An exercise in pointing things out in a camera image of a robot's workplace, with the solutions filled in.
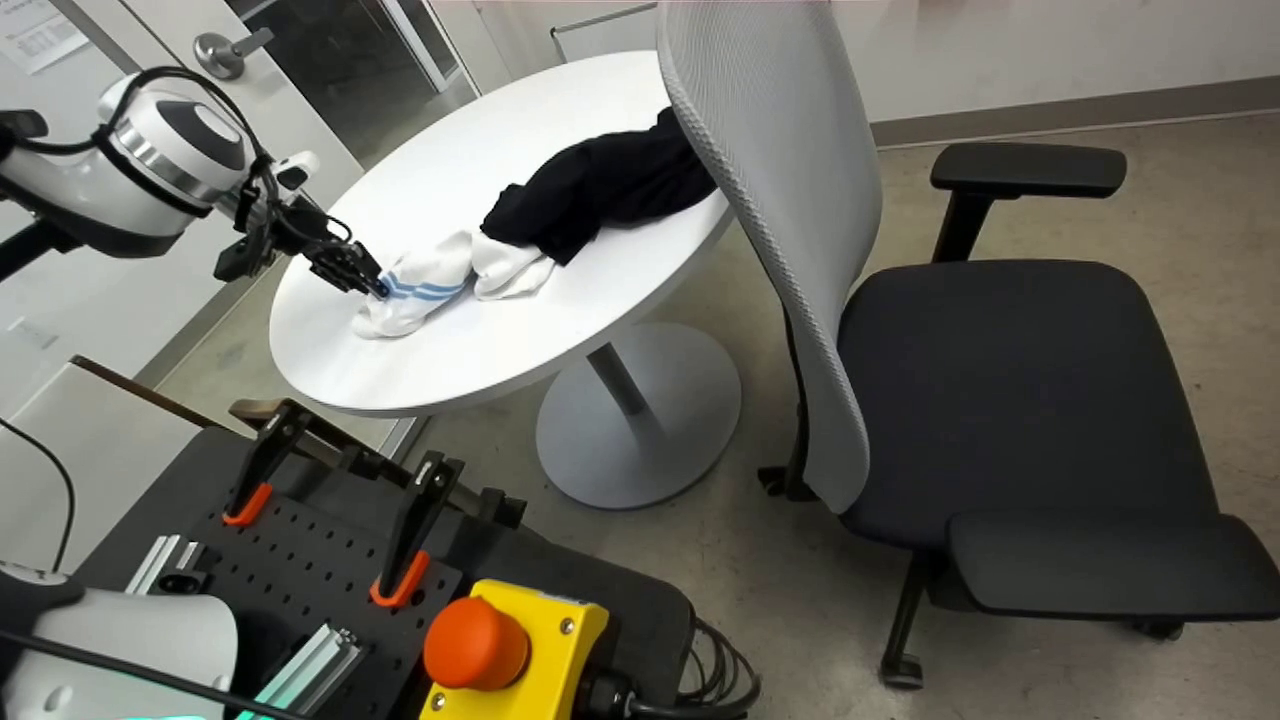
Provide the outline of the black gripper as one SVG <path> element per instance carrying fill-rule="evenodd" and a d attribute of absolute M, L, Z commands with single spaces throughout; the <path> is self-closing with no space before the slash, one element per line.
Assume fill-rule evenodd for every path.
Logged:
<path fill-rule="evenodd" d="M 256 275 L 275 258 L 303 258 L 339 292 L 380 292 L 380 261 L 361 240 L 343 240 L 336 220 L 308 196 L 317 169 L 312 151 L 295 151 L 239 184 L 234 208 L 239 240 L 217 258 L 217 280 Z"/>

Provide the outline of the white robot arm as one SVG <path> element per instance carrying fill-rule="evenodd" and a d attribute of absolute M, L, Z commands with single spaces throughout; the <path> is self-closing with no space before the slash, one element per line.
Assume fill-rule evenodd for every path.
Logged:
<path fill-rule="evenodd" d="M 0 244 L 0 275 L 74 250 L 166 258 L 198 220 L 225 213 L 237 240 L 217 258 L 217 280 L 303 258 L 334 287 L 384 297 L 376 258 L 303 193 L 312 178 L 312 151 L 275 159 L 228 92 L 182 65 L 118 80 L 85 142 L 53 146 L 38 109 L 8 109 L 0 196 L 34 225 Z"/>

